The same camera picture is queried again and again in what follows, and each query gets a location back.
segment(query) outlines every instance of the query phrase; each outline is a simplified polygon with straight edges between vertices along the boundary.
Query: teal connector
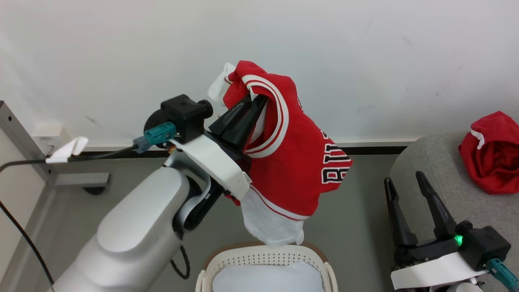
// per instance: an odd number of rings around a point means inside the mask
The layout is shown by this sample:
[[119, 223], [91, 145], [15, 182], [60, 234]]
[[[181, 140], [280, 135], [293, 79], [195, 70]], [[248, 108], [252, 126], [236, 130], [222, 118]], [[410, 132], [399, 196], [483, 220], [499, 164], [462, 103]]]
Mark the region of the teal connector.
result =
[[153, 129], [144, 132], [144, 136], [139, 137], [133, 141], [133, 144], [138, 145], [139, 148], [135, 150], [137, 153], [148, 151], [151, 146], [166, 143], [175, 138], [176, 127], [172, 122], [166, 122]]
[[509, 291], [519, 291], [518, 279], [499, 259], [491, 259], [487, 264], [488, 273], [500, 281]]

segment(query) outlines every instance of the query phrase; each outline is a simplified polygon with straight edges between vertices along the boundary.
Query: green led indicator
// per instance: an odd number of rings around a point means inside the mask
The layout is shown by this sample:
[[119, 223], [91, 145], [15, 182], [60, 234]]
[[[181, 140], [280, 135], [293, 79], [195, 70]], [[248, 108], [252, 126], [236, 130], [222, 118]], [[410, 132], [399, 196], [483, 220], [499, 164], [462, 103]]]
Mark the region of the green led indicator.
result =
[[460, 246], [461, 243], [463, 242], [463, 236], [461, 236], [461, 235], [456, 235], [456, 236], [454, 236], [454, 239], [455, 239], [456, 242], [458, 243], [458, 246]]

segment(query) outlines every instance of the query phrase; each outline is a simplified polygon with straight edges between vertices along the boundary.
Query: perforated basket rim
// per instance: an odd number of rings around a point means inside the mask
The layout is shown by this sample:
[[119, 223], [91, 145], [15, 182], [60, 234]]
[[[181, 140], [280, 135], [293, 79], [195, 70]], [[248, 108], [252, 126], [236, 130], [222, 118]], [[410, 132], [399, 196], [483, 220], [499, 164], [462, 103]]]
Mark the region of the perforated basket rim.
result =
[[[212, 291], [213, 279], [224, 267], [241, 264], [268, 265], [268, 263], [265, 263], [264, 261], [253, 263], [250, 256], [253, 258], [257, 256], [259, 259], [263, 258], [264, 255], [266, 257], [266, 255], [269, 254], [272, 255], [270, 265], [284, 266], [298, 261], [303, 261], [312, 265], [321, 274], [324, 291], [331, 291], [332, 283], [325, 265], [325, 263], [328, 262], [328, 259], [320, 249], [307, 242], [303, 242], [301, 245], [285, 245], [280, 248], [269, 248], [262, 242], [246, 242], [222, 247], [207, 259], [203, 267], [203, 276], [200, 279], [202, 281], [201, 291]], [[289, 258], [284, 262], [280, 262], [279, 260], [281, 260], [281, 257], [285, 257], [285, 254], [291, 254], [292, 259]]]

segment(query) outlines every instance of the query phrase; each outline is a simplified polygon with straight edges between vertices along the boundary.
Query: gray ottoman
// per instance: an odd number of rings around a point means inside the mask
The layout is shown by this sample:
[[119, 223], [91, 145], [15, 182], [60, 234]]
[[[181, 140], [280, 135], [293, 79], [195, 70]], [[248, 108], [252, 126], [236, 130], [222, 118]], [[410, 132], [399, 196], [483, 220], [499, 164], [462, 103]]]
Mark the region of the gray ottoman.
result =
[[[470, 220], [475, 228], [491, 225], [512, 244], [505, 264], [519, 275], [519, 194], [488, 195], [472, 182], [458, 152], [465, 134], [447, 132], [423, 137], [400, 154], [390, 177], [403, 214], [420, 242], [434, 238], [434, 223], [415, 177], [415, 172], [421, 170], [456, 222]], [[489, 274], [480, 279], [486, 283], [485, 291], [507, 291]]]

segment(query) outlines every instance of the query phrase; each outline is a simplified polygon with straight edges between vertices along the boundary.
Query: laundry basket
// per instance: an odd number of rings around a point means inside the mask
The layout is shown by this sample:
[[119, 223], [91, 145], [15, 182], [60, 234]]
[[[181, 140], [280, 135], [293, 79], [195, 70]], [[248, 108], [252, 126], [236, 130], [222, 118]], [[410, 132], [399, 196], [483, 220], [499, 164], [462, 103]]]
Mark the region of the laundry basket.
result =
[[231, 265], [265, 264], [286, 266], [303, 261], [321, 273], [324, 292], [338, 292], [337, 279], [326, 256], [317, 247], [303, 242], [269, 248], [261, 242], [248, 242], [225, 246], [215, 251], [198, 275], [196, 292], [211, 292], [213, 279], [223, 268]]

